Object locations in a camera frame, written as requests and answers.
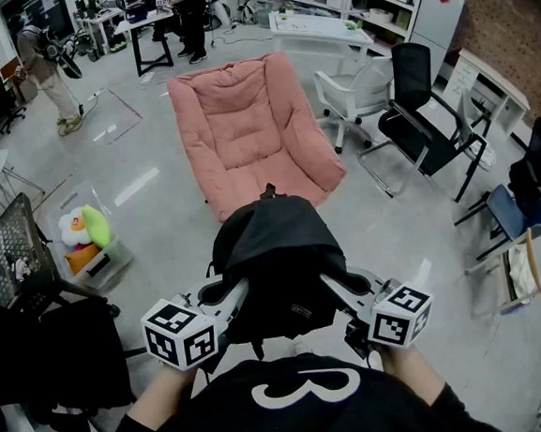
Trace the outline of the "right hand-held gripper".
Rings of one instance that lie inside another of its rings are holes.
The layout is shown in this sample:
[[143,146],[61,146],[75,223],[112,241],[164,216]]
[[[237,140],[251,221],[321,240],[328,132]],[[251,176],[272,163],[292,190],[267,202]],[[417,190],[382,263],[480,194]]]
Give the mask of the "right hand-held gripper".
[[424,285],[430,262],[423,261],[413,279],[388,280],[363,268],[350,267],[342,276],[320,275],[324,285],[339,298],[339,310],[350,317],[344,341],[359,357],[373,345],[406,349],[424,331],[433,295]]

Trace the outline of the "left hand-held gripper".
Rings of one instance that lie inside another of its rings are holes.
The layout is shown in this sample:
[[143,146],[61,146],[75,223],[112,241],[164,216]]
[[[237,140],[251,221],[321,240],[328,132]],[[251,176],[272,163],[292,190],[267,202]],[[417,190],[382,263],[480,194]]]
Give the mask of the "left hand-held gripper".
[[146,350],[178,370],[201,365],[219,344],[248,295],[248,281],[201,280],[172,300],[160,299],[141,317]]

